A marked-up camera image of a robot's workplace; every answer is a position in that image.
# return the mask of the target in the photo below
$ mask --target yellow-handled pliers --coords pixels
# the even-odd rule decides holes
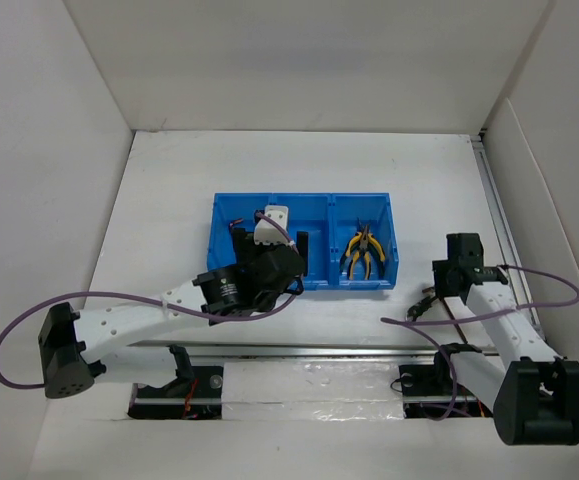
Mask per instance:
[[[378,276],[379,278],[383,278],[385,276],[386,257],[382,245],[380,245],[376,237],[369,232],[369,224],[363,227],[360,225],[360,222],[358,223],[358,232],[349,240],[340,258],[340,272],[342,273],[347,259],[351,257],[351,262],[347,269],[347,278],[353,280],[353,270],[358,260],[362,258],[365,265],[365,280],[369,280],[369,276],[371,275],[371,257],[373,257],[378,265]]]

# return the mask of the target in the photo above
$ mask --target blue plastic bin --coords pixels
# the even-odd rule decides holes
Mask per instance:
[[[396,285],[398,249],[388,193],[217,193],[207,249],[209,270],[236,261],[229,223],[243,218],[238,226],[253,231],[254,211],[267,205],[289,207],[288,228],[293,238],[298,231],[309,232],[305,289],[384,290]],[[358,220],[371,224],[371,232],[385,251],[384,278],[378,278],[378,268],[373,265],[369,280],[364,280],[362,262],[355,267],[354,280],[347,278],[346,266],[340,272],[340,258],[357,231]]]

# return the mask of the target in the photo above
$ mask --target wire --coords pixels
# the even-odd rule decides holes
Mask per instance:
[[[422,330],[419,330],[418,328],[414,327],[413,325],[410,325],[409,322],[405,323],[405,324],[399,324],[399,326],[404,327],[404,328],[408,328],[412,332],[415,332],[418,335],[420,335],[421,337],[425,338],[429,343],[431,343],[434,347],[436,347],[436,349],[440,352],[440,355],[442,355],[443,358],[445,359],[445,361],[447,362],[447,365],[449,365],[449,374],[450,374],[451,380],[452,380],[451,381],[451,400],[449,400],[448,405],[444,406],[444,408],[446,410],[444,411],[444,413],[442,415],[440,415],[439,417],[429,417],[430,420],[436,420],[436,421],[444,420],[449,415],[451,415],[452,410],[454,410],[454,407],[456,406],[456,400],[458,398],[458,378],[457,378],[457,374],[456,374],[456,367],[453,365],[453,362],[451,361],[449,354],[445,351],[445,349],[442,347],[442,345],[440,345],[438,342],[436,342],[430,335],[427,335]]]
[[[438,410],[440,410],[440,409],[448,410],[446,405],[441,405],[439,403],[420,403],[420,406],[422,407],[422,412],[425,414],[425,417],[427,417],[429,420],[441,420],[441,418],[440,417],[438,417],[438,418],[430,417],[429,415],[427,415],[427,413],[424,410],[426,407],[437,408]],[[456,415],[460,415],[461,417],[473,418],[468,412],[460,410],[459,408],[452,408],[452,409],[448,410],[448,412],[449,412],[449,414],[455,413]]]
[[[231,231],[233,230],[233,227],[235,227],[239,223],[242,223],[243,221],[244,221],[244,218],[236,218],[232,222],[229,222],[229,233],[231,233]]]
[[[533,273],[535,275],[540,275],[543,277],[551,278],[553,280],[557,280],[560,283],[564,283],[569,288],[571,288],[574,293],[576,294],[574,298],[570,300],[565,300],[562,302],[533,302],[533,303],[525,303],[522,305],[518,305],[516,308],[504,308],[502,310],[498,310],[497,312],[490,312],[490,313],[483,313],[482,315],[475,315],[473,317],[467,318],[459,318],[456,320],[431,320],[426,322],[419,322],[417,325],[424,326],[424,327],[433,327],[433,326],[446,326],[446,325],[462,325],[465,323],[475,323],[475,322],[482,322],[483,320],[490,320],[492,318],[501,317],[503,315],[507,315],[509,313],[514,313],[518,310],[525,310],[527,308],[560,308],[560,307],[569,307],[579,302],[579,288],[570,282],[569,280],[559,277],[558,275],[554,275],[553,273],[547,273],[540,270],[534,270],[531,268],[525,267],[517,267],[515,265],[500,265],[502,269],[509,269],[512,268],[514,270],[519,270],[521,272]],[[406,320],[394,320],[393,318],[382,317],[380,319],[383,323],[389,323],[391,325],[400,325],[404,326],[404,324],[408,324],[410,322]]]
[[[579,288],[574,283],[570,282],[569,280],[567,280],[565,278],[562,278],[558,275],[554,275],[553,273],[547,273],[547,272],[543,272],[541,270],[534,270],[532,268],[518,267],[515,265],[499,265],[499,267],[502,268],[503,270],[507,270],[507,269],[511,268],[514,270],[519,270],[521,272],[533,273],[535,275],[540,275],[543,277],[551,278],[553,280],[557,280],[558,282],[564,283],[569,288],[571,288],[575,292],[576,295],[574,298],[572,298],[570,300],[565,300],[565,301],[561,301],[561,302],[525,303],[523,305],[518,305],[515,309],[505,308],[502,310],[498,310],[497,312],[485,313],[485,314],[476,315],[473,317],[460,318],[460,319],[456,319],[456,320],[433,320],[433,321],[427,321],[427,322],[419,322],[419,323],[416,323],[416,325],[419,327],[431,327],[431,326],[442,326],[442,325],[462,325],[463,323],[473,323],[473,322],[481,322],[483,320],[490,320],[492,318],[501,317],[503,315],[507,315],[509,313],[513,313],[513,312],[516,312],[518,310],[523,310],[523,309],[527,309],[527,308],[568,307],[568,306],[574,305],[574,304],[579,302]],[[412,326],[411,322],[402,321],[402,320],[394,320],[393,318],[387,318],[387,317],[382,317],[380,319],[380,321],[383,323],[388,323],[390,325],[396,325],[399,327],[404,327],[404,328],[407,328],[407,329],[417,333],[418,335],[424,337],[427,341],[432,343],[438,349],[438,351],[441,353],[441,355],[444,357],[445,361],[449,365],[449,371],[451,373],[451,379],[452,379],[451,400],[449,401],[449,405],[447,405],[445,407],[446,408],[445,412],[440,417],[431,418],[431,419],[432,420],[444,420],[445,418],[447,418],[451,414],[451,411],[454,409],[454,406],[455,406],[456,400],[457,400],[457,396],[458,396],[458,379],[456,378],[456,369],[455,369],[453,362],[451,361],[451,358],[449,357],[449,355],[447,355],[445,350],[441,347],[441,345],[438,342],[436,342],[433,338],[431,338],[429,335],[422,332],[418,328]]]
[[[485,418],[486,417],[485,409],[482,407],[482,402],[479,399],[476,399],[476,400],[478,400],[478,408],[480,409],[480,416],[482,418]]]
[[[571,300],[564,300],[561,302],[530,302],[530,303],[524,303],[522,305],[518,305],[518,310],[525,310],[527,308],[561,308],[561,307],[570,307],[572,305],[575,305],[576,303],[579,302],[579,288],[578,286],[567,280],[566,278],[560,277],[558,275],[555,275],[553,273],[549,273],[549,272],[543,272],[541,270],[535,270],[533,268],[526,268],[526,267],[518,267],[516,265],[500,265],[500,268],[502,268],[503,270],[508,270],[508,269],[512,269],[512,270],[518,270],[520,272],[525,272],[525,273],[532,273],[534,275],[540,275],[542,277],[547,277],[547,278],[551,278],[552,280],[556,280],[560,283],[564,283],[565,285],[567,285],[569,288],[571,288],[576,296],[574,298],[572,298]]]
[[[282,236],[285,237],[285,239],[287,239],[291,248],[295,252],[298,252],[298,249],[296,248],[295,244],[293,243],[293,239],[289,236],[289,234],[287,233],[287,231],[284,228],[282,228],[280,225],[278,225],[278,223],[276,223],[275,221],[273,221],[272,219],[266,217],[265,215],[263,215],[261,213],[257,213],[256,216],[258,218],[260,218],[261,220],[264,220],[264,221],[270,223],[272,226],[274,226],[276,229],[278,229],[278,231],[282,234]],[[154,306],[157,308],[162,308],[162,304],[163,304],[163,302],[161,300],[156,300],[154,298],[149,298],[149,297],[143,297],[142,295],[132,295],[129,293],[104,292],[104,291],[89,291],[89,292],[84,291],[84,292],[65,293],[65,294],[50,298],[48,300],[45,300],[44,302],[41,302],[38,305],[35,305],[35,306],[31,307],[30,309],[26,310],[25,312],[21,313],[20,315],[18,315],[0,333],[0,347],[2,346],[2,343],[5,341],[7,336],[9,336],[11,331],[14,328],[16,328],[18,325],[20,325],[23,321],[25,321],[27,318],[29,318],[31,315],[33,315],[34,313],[37,313],[41,310],[44,310],[47,307],[50,307],[56,303],[64,302],[66,300],[72,300],[74,298],[92,298],[92,297],[117,298],[120,300],[128,300],[130,302],[143,303],[143,304],[151,305],[151,306]],[[291,302],[293,302],[295,300],[295,298],[296,298],[295,295],[291,295],[279,307],[276,307],[269,312],[261,313],[259,315],[252,315],[249,317],[237,317],[237,316],[231,316],[231,315],[225,315],[225,316],[212,315],[209,313],[199,312],[197,310],[192,310],[190,308],[182,307],[180,305],[172,304],[172,303],[167,303],[166,308],[168,310],[173,310],[174,312],[184,313],[186,315],[191,315],[194,317],[205,318],[205,319],[211,320],[215,323],[252,322],[254,320],[262,320],[263,318],[268,318],[272,315],[275,315],[276,313],[281,312],[282,310],[287,308],[291,304]],[[2,374],[1,370],[0,370],[0,383],[2,383],[5,387],[13,388],[15,390],[35,390],[38,388],[44,388],[44,386],[45,386],[44,383],[26,383],[25,384],[25,383],[12,382],[11,380],[7,379]]]
[[[391,385],[389,385],[389,388],[390,388],[391,390],[393,390],[394,392],[402,393],[402,390],[398,390],[397,388],[393,388],[393,386],[394,386],[396,383],[400,382],[400,380],[401,380],[400,378],[396,378],[393,382],[391,382]]]
[[[187,394],[187,396],[185,397],[185,409],[182,412],[182,418],[185,418],[187,416],[187,412],[189,410],[191,410],[191,406],[189,405],[189,402],[191,401],[191,399],[193,398],[193,394],[196,392],[196,387],[198,386],[198,379],[196,378],[193,383],[191,384],[191,391]]]

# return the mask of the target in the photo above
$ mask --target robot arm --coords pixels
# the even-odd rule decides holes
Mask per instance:
[[[259,222],[254,232],[238,229],[232,234],[237,263],[201,274],[155,297],[116,294],[147,305],[81,312],[74,312],[69,303],[52,307],[38,336],[45,396],[79,394],[97,377],[152,386],[161,386],[174,376],[171,383],[183,382],[189,370],[184,349],[174,346],[167,353],[163,348],[155,352],[127,346],[184,328],[206,327],[207,320],[209,325],[244,321],[254,312],[263,312],[257,315],[263,318],[288,304],[291,299],[275,308],[282,294],[302,293],[308,249],[290,242],[286,207],[268,206],[264,215],[257,212],[256,217],[268,219]],[[202,312],[183,305],[202,306]]]
[[[436,295],[459,296],[476,315],[509,311],[482,322],[503,368],[475,347],[445,346],[458,382],[493,412],[508,445],[579,443],[579,363],[549,347],[517,309],[506,277],[484,266],[478,235],[447,240],[448,259],[433,262]],[[440,355],[438,362],[444,362]]]

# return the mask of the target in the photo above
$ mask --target black component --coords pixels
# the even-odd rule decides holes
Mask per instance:
[[[451,357],[459,352],[478,352],[481,350],[473,345],[450,343],[443,345],[444,351]],[[453,381],[449,365],[440,352],[436,352],[433,365],[401,365],[400,379],[402,393],[405,397],[438,397],[450,396]]]
[[[579,363],[511,362],[493,414],[507,445],[577,445]]]
[[[286,245],[266,246],[262,254],[246,264],[234,264],[199,275],[199,286],[207,301],[202,311],[214,315],[248,316],[268,312],[278,297],[287,292],[304,291],[300,275],[305,270],[303,258]],[[296,290],[288,290],[297,282]]]
[[[415,305],[409,307],[409,310],[407,310],[407,319],[415,322],[433,306],[433,302],[436,300],[438,300],[438,297],[435,295],[427,296]]]
[[[305,261],[305,271],[303,275],[309,275],[309,232],[298,232],[296,234],[296,248]]]
[[[47,398],[66,398],[84,392],[94,384],[94,378],[106,367],[82,359],[83,342],[76,341],[73,322],[80,318],[69,303],[60,303],[49,309],[38,335],[40,360]]]
[[[404,413],[405,418],[433,418],[439,417],[444,413],[442,408],[436,407],[436,405],[443,405],[442,402],[429,402],[433,403],[434,407],[431,408],[425,402],[412,402],[412,403],[405,403],[404,404]],[[489,409],[483,405],[478,404],[478,400],[465,400],[464,395],[458,397],[458,401],[454,405],[454,409],[462,410],[470,417],[487,417],[490,418],[493,415],[489,411]],[[464,415],[460,415],[459,413],[451,412],[448,418],[464,418]]]
[[[507,284],[496,267],[484,266],[484,249],[477,233],[447,235],[447,260],[433,262],[434,288],[438,298],[457,297],[467,301],[469,288],[484,282]]]
[[[192,366],[184,347],[171,346],[169,351],[176,359],[176,379],[161,388],[134,386],[134,395],[129,405],[128,415],[135,419],[164,420],[182,419],[185,414],[186,397],[191,393],[194,382],[193,398],[190,399],[190,410],[184,418],[205,420],[219,418],[222,414],[220,397],[222,396],[223,367]],[[179,399],[162,405],[158,400]]]
[[[465,343],[449,343],[447,345],[443,345],[442,348],[445,353],[449,355],[449,358],[451,358],[451,355],[454,353],[460,352],[482,353],[482,350],[480,350],[478,347],[474,347],[473,345]],[[433,356],[433,366],[438,382],[442,382],[445,385],[451,386],[453,383],[453,380],[451,380],[451,371],[449,370],[449,365],[447,364],[445,357],[440,352],[436,352],[436,354]]]

